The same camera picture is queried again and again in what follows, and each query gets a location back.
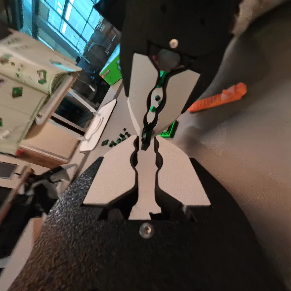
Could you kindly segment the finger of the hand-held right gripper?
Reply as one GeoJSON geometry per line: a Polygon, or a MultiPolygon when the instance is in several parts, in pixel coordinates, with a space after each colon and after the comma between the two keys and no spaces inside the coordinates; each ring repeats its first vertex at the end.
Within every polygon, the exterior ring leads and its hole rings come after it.
{"type": "Polygon", "coordinates": [[[182,114],[199,79],[200,74],[189,69],[167,74],[163,84],[163,99],[150,123],[152,135],[160,134],[182,114]]]}
{"type": "Polygon", "coordinates": [[[144,117],[148,123],[155,118],[156,113],[149,113],[149,117],[147,117],[149,112],[147,100],[149,98],[151,104],[151,94],[156,87],[157,80],[158,71],[149,57],[134,53],[127,105],[136,133],[142,133],[144,117]]]}

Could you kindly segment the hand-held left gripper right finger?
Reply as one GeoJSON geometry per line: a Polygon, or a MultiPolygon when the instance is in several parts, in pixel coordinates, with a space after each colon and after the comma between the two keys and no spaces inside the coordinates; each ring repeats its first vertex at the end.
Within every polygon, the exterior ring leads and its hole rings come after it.
{"type": "Polygon", "coordinates": [[[173,207],[209,207],[211,202],[200,182],[188,155],[180,148],[157,136],[155,138],[157,158],[157,191],[166,194],[166,202],[173,207]]]}

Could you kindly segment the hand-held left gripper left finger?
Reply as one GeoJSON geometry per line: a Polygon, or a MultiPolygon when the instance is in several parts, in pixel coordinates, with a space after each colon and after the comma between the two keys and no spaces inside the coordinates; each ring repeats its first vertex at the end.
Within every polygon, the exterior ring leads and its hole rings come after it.
{"type": "Polygon", "coordinates": [[[136,169],[131,158],[136,152],[136,143],[139,143],[139,137],[130,136],[105,154],[84,205],[108,207],[134,189],[136,169]]]}

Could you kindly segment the dark green lego brick stack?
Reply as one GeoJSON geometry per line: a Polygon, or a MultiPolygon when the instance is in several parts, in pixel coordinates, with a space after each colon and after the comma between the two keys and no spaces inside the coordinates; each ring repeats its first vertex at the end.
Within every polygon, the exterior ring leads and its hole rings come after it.
{"type": "Polygon", "coordinates": [[[141,133],[141,150],[146,151],[151,144],[152,128],[146,124],[141,133]]]}

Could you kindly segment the person's right forearm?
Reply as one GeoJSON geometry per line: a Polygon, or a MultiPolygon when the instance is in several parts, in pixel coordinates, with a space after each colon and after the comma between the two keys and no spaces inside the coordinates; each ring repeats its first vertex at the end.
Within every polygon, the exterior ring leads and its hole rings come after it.
{"type": "Polygon", "coordinates": [[[241,0],[238,12],[234,15],[231,34],[241,35],[253,20],[286,2],[287,0],[241,0]]]}

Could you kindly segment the pile of bright green lego pieces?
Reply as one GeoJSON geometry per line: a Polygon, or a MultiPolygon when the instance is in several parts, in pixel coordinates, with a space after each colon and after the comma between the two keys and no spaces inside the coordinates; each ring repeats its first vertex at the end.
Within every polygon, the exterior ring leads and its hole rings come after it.
{"type": "Polygon", "coordinates": [[[163,99],[163,84],[166,77],[165,71],[160,71],[158,84],[151,94],[151,104],[150,104],[150,113],[155,113],[156,109],[160,105],[163,99]]]}

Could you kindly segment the green lego box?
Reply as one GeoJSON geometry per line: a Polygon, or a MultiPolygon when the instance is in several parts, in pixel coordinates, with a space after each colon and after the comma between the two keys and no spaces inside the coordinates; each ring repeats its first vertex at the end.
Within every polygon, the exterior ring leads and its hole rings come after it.
{"type": "Polygon", "coordinates": [[[108,59],[99,76],[110,86],[122,79],[119,54],[108,59]]]}

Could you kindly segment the scattered dark green lego pieces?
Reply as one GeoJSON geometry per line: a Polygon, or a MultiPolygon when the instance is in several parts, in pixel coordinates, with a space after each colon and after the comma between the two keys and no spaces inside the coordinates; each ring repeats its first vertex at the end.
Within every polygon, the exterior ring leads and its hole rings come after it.
{"type": "Polygon", "coordinates": [[[113,148],[113,147],[117,146],[118,144],[122,143],[123,141],[125,141],[126,139],[128,139],[129,137],[131,137],[131,133],[128,132],[127,128],[125,127],[122,129],[122,131],[118,134],[118,136],[115,139],[103,140],[101,142],[101,146],[102,147],[108,146],[110,148],[113,148]]]}

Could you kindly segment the green lego base, tan brick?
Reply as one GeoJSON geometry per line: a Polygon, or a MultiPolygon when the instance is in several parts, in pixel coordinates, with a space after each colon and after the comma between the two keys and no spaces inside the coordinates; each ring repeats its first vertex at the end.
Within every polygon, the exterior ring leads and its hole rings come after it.
{"type": "Polygon", "coordinates": [[[165,139],[171,139],[175,136],[177,127],[179,125],[179,122],[176,120],[174,121],[167,130],[163,131],[162,133],[159,134],[159,136],[161,136],[162,138],[165,139]]]}

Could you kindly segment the lego instruction booklet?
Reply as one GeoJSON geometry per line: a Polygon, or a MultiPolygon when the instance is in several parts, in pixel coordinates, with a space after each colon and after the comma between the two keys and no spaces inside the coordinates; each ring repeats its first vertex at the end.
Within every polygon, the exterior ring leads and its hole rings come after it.
{"type": "Polygon", "coordinates": [[[42,107],[82,68],[22,32],[1,39],[0,57],[0,150],[16,155],[42,107]]]}

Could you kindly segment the orange brick separator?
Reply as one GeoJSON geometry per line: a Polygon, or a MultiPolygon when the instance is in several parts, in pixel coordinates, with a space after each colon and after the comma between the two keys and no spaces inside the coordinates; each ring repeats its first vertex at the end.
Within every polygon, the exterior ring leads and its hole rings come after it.
{"type": "Polygon", "coordinates": [[[229,87],[228,89],[224,89],[220,94],[195,101],[187,111],[194,113],[239,101],[246,93],[246,84],[240,82],[229,87]]]}

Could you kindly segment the white round-cornered base plate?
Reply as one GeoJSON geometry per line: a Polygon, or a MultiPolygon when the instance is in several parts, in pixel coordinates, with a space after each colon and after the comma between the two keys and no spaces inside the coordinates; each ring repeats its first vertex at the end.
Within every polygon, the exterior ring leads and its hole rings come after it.
{"type": "Polygon", "coordinates": [[[76,137],[80,141],[79,151],[80,152],[89,152],[92,151],[98,144],[102,133],[109,121],[111,114],[117,104],[117,99],[113,98],[110,102],[105,104],[99,111],[95,110],[79,93],[70,89],[68,91],[72,97],[84,105],[92,114],[93,119],[85,132],[84,136],[79,135],[78,133],[72,131],[71,129],[59,124],[51,118],[50,123],[62,128],[67,133],[76,137]]]}

